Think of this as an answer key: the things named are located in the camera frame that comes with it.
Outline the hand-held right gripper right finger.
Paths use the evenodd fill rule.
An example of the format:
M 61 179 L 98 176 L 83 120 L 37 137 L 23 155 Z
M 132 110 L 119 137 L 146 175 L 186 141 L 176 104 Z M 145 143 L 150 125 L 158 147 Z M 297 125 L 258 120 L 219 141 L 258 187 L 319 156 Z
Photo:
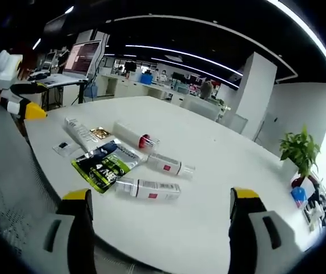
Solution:
M 229 273 L 287 273 L 311 246 L 304 224 L 287 223 L 250 189 L 230 191 Z

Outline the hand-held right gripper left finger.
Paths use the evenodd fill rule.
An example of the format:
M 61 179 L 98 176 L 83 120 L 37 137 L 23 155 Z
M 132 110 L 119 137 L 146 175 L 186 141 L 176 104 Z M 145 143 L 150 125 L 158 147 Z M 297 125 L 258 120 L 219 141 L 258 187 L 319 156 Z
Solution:
M 71 191 L 30 231 L 22 260 L 32 273 L 96 273 L 92 193 Z

